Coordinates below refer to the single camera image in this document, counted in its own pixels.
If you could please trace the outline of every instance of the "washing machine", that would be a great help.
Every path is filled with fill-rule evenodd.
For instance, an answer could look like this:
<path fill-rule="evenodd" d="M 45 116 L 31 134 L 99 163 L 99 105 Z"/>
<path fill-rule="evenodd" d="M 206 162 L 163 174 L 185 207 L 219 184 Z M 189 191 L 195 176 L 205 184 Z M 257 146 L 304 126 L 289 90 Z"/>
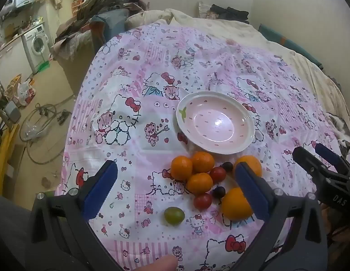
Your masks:
<path fill-rule="evenodd" d="M 23 34 L 22 41 L 29 65 L 33 74 L 36 74 L 39 66 L 49 59 L 48 37 L 43 24 Z"/>

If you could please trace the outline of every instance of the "microwave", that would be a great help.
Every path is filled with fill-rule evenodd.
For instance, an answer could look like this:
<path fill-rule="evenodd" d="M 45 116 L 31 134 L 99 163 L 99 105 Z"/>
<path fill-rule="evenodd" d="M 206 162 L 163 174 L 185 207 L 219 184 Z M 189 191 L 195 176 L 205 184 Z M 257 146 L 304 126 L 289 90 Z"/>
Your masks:
<path fill-rule="evenodd" d="M 2 10 L 0 11 L 0 17 L 6 15 L 14 8 L 15 8 L 15 1 L 14 0 L 7 0 L 4 4 Z"/>

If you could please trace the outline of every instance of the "hose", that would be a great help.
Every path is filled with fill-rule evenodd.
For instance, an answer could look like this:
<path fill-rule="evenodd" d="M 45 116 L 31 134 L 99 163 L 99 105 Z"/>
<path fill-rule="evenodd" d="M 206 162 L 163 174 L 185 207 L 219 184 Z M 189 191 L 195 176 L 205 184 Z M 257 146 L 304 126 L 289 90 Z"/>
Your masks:
<path fill-rule="evenodd" d="M 53 104 L 46 104 L 46 105 L 41 106 L 39 103 L 37 103 L 37 104 L 35 105 L 35 109 L 34 109 L 31 113 L 29 113 L 29 115 L 24 119 L 24 121 L 23 121 L 23 123 L 22 123 L 22 125 L 21 125 L 21 127 L 20 127 L 20 130 L 19 130 L 19 137 L 20 137 L 21 141 L 23 141 L 23 142 L 25 142 L 25 143 L 27 144 L 27 146 L 26 146 L 26 147 L 27 147 L 27 148 L 26 148 L 26 149 L 27 149 L 27 154 L 28 154 L 29 159 L 30 159 L 33 163 L 38 164 L 38 165 L 45 165 L 45 164 L 48 164 L 48 163 L 52 162 L 54 159 L 56 159 L 58 156 L 60 156 L 60 155 L 64 152 L 64 148 L 63 148 L 56 156 L 54 156 L 53 158 L 49 159 L 48 161 L 45 161 L 45 162 L 38 162 L 38 161 L 35 161 L 35 160 L 32 158 L 32 156 L 31 156 L 31 154 L 30 154 L 30 152 L 29 152 L 29 148 L 31 147 L 33 141 L 32 141 L 31 139 L 24 139 L 24 138 L 22 138 L 22 128 L 23 128 L 23 125 L 24 125 L 25 123 L 27 123 L 27 121 L 29 121 L 37 112 L 39 112 L 39 113 L 42 114 L 42 115 L 41 115 L 41 117 L 35 122 L 34 125 L 36 125 L 43 117 L 47 117 L 47 116 L 45 116 L 45 114 L 43 113 L 43 111 L 44 111 L 45 109 L 47 109 L 48 112 L 51 112 L 51 113 L 52 113 L 52 116 L 51 116 L 51 117 L 48 117 L 48 119 L 47 119 L 47 120 L 44 122 L 44 124 L 42 125 L 41 130 L 37 133 L 37 135 L 40 135 L 40 134 L 48 127 L 48 125 L 53 121 L 53 119 L 56 119 L 57 114 L 58 114 L 58 113 L 57 113 L 57 107 L 63 105 L 64 103 L 68 102 L 68 101 L 69 101 L 70 99 L 72 99 L 72 98 L 74 98 L 74 95 L 71 95 L 70 97 L 64 99 L 62 102 L 59 102 L 59 103 L 57 103 L 57 104 L 55 104 L 55 105 L 53 105 Z"/>

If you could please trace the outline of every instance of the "orange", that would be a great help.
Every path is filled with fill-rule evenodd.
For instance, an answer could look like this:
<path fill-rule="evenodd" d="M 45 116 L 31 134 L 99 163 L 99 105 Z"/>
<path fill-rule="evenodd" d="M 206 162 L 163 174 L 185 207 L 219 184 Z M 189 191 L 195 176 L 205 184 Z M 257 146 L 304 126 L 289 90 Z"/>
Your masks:
<path fill-rule="evenodd" d="M 190 158 L 185 156 L 177 156 L 171 162 L 170 175 L 180 181 L 189 179 L 192 175 L 193 163 Z"/>
<path fill-rule="evenodd" d="M 214 164 L 214 158 L 207 152 L 197 152 L 193 155 L 193 167 L 196 172 L 209 172 Z"/>
<path fill-rule="evenodd" d="M 186 188 L 194 195 L 200 195 L 211 190 L 212 185 L 210 175 L 203 172 L 192 175 L 186 184 Z"/>
<path fill-rule="evenodd" d="M 257 158 L 252 155 L 242 156 L 234 163 L 233 172 L 235 172 L 235 167 L 240 162 L 246 162 L 248 166 L 254 171 L 254 173 L 261 177 L 262 176 L 262 165 Z"/>
<path fill-rule="evenodd" d="M 253 210 L 239 187 L 226 193 L 221 200 L 221 211 L 226 218 L 232 221 L 245 220 L 253 214 Z"/>

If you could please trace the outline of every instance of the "hello kitty print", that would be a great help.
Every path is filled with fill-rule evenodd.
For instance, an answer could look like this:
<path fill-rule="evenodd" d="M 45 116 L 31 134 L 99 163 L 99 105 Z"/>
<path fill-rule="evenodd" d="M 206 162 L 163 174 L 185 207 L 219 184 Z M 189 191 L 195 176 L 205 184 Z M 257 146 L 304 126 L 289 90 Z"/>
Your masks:
<path fill-rule="evenodd" d="M 178 271 L 224 271 L 262 225 L 254 215 L 228 220 L 216 201 L 198 212 L 185 183 L 170 174 L 174 157 L 196 149 L 179 130 L 175 111 L 184 96 L 198 91 L 236 99 L 255 125 L 252 144 L 239 154 L 216 156 L 216 166 L 254 155 L 273 188 L 304 196 L 315 186 L 293 161 L 293 149 L 303 146 L 315 155 L 315 145 L 322 143 L 340 153 L 322 107 L 282 58 L 159 22 L 115 36 L 96 54 L 83 81 L 56 194 L 81 187 L 106 160 L 116 162 L 118 179 L 89 223 L 124 270 L 173 254 Z M 221 186 L 228 191 L 235 183 L 227 177 Z M 163 219 L 170 206 L 185 213 L 178 227 Z"/>

